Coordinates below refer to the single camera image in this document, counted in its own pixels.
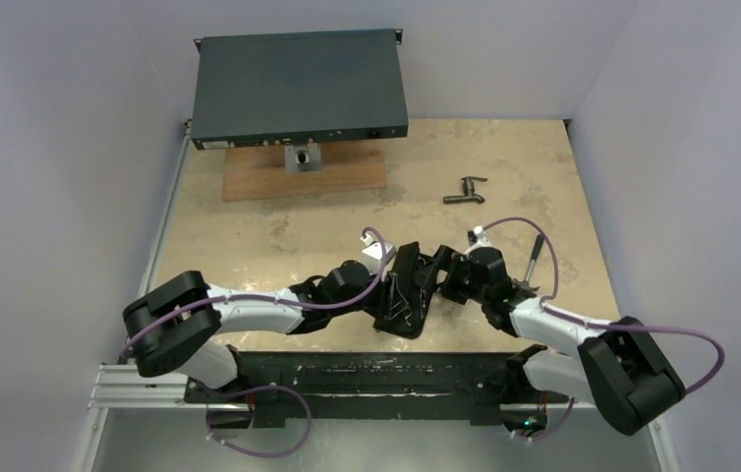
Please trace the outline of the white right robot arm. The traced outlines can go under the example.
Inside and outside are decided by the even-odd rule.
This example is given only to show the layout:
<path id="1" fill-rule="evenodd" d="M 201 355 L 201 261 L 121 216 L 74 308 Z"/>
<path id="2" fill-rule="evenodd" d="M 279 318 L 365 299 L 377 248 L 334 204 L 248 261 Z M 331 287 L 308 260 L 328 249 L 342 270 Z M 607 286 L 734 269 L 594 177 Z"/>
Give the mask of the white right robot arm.
<path id="1" fill-rule="evenodd" d="M 487 322 L 533 346 L 512 356 L 505 391 L 520 400 L 553 391 L 592 403 L 618 433 L 632 436 L 681 402 L 687 388 L 645 325 L 559 312 L 512 278 L 499 250 L 437 254 L 441 296 L 478 304 Z"/>

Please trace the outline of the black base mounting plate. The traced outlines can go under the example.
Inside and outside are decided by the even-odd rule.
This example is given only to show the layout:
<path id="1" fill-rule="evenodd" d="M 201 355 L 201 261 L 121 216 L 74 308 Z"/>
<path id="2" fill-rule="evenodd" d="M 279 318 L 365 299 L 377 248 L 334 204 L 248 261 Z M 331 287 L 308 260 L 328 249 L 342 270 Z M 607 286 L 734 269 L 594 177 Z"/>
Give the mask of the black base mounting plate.
<path id="1" fill-rule="evenodd" d="M 564 395 L 535 393 L 507 353 L 245 352 L 216 392 L 188 380 L 189 404 L 241 404 L 257 428 L 288 419 L 465 421 L 537 433 Z"/>

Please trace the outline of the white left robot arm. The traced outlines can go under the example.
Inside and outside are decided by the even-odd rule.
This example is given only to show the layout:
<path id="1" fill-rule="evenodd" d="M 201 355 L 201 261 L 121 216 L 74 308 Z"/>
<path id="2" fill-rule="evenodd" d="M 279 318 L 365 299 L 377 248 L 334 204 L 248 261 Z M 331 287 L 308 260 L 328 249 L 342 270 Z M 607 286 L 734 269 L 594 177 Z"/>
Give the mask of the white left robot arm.
<path id="1" fill-rule="evenodd" d="M 187 270 L 124 309 L 128 338 L 120 354 L 133 358 L 145 378 L 179 371 L 208 384 L 221 401 L 233 402 L 246 392 L 247 376 L 230 349 L 211 343 L 212 336 L 307 334 L 359 312 L 372 316 L 377 330 L 409 336 L 422 305 L 404 286 L 395 272 L 354 260 L 275 292 L 229 289 Z"/>

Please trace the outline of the wooden board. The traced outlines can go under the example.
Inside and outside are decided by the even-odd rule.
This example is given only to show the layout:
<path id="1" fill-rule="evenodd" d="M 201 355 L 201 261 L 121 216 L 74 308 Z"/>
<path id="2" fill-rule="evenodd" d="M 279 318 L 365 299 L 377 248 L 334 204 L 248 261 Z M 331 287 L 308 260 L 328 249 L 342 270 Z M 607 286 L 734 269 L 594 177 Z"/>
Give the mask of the wooden board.
<path id="1" fill-rule="evenodd" d="M 323 166 L 290 173 L 282 147 L 228 149 L 221 199 L 225 203 L 381 189 L 387 173 L 379 145 L 371 142 L 325 143 Z"/>

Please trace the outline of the grey metal bracket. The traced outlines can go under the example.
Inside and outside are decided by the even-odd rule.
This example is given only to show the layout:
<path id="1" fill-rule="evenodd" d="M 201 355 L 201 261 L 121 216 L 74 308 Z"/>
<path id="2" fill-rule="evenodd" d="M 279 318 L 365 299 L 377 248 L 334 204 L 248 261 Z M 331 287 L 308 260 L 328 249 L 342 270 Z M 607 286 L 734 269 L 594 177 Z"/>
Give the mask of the grey metal bracket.
<path id="1" fill-rule="evenodd" d="M 285 170 L 290 174 L 321 171 L 322 157 L 319 144 L 288 145 L 284 147 Z"/>

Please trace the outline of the black zippered tool case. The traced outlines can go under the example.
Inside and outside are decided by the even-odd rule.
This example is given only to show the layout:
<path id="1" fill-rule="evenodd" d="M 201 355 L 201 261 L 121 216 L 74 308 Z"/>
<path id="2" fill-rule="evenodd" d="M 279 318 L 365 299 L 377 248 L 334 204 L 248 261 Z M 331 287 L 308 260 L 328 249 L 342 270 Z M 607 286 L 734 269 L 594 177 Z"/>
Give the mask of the black zippered tool case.
<path id="1" fill-rule="evenodd" d="M 428 273 L 428 259 L 430 257 L 430 255 L 421 251 L 418 242 L 412 242 L 399 248 L 390 269 L 397 265 L 410 270 L 410 286 L 407 295 L 412 309 L 411 324 L 406 324 L 402 319 L 394 321 L 374 319 L 372 327 L 375 330 L 408 339 L 418 338 L 422 334 L 431 298 L 437 286 L 438 274 Z"/>

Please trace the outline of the aluminium frame rail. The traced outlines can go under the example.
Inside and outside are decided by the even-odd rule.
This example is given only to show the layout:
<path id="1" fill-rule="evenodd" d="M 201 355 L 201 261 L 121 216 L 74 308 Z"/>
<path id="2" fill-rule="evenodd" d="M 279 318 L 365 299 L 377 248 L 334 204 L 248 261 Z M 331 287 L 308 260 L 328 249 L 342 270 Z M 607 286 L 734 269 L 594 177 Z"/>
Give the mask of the aluminium frame rail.
<path id="1" fill-rule="evenodd" d="M 164 374 L 144 378 L 136 365 L 99 367 L 88 408 L 167 409 L 182 406 L 187 377 Z"/>

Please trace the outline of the dark metal pipe fitting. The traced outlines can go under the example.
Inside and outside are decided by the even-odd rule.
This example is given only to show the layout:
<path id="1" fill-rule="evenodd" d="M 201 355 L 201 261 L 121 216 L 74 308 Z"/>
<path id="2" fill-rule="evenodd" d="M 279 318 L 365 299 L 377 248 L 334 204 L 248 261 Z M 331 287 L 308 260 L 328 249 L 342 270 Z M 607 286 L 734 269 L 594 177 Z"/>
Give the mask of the dark metal pipe fitting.
<path id="1" fill-rule="evenodd" d="M 442 202 L 445 205 L 456 205 L 456 204 L 463 204 L 463 203 L 483 204 L 485 202 L 485 198 L 476 192 L 475 183 L 476 182 L 487 182 L 488 181 L 487 178 L 476 177 L 476 176 L 465 176 L 461 178 L 461 181 L 462 181 L 461 194 L 454 195 L 454 196 L 444 196 L 442 198 Z"/>

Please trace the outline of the dark green rack device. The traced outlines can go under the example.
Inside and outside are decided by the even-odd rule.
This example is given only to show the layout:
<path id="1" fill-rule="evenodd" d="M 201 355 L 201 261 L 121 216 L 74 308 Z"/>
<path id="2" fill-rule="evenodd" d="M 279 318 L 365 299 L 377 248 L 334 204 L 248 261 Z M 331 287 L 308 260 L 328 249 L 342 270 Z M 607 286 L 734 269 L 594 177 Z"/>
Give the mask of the dark green rack device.
<path id="1" fill-rule="evenodd" d="M 399 29 L 198 39 L 198 149 L 404 138 Z"/>

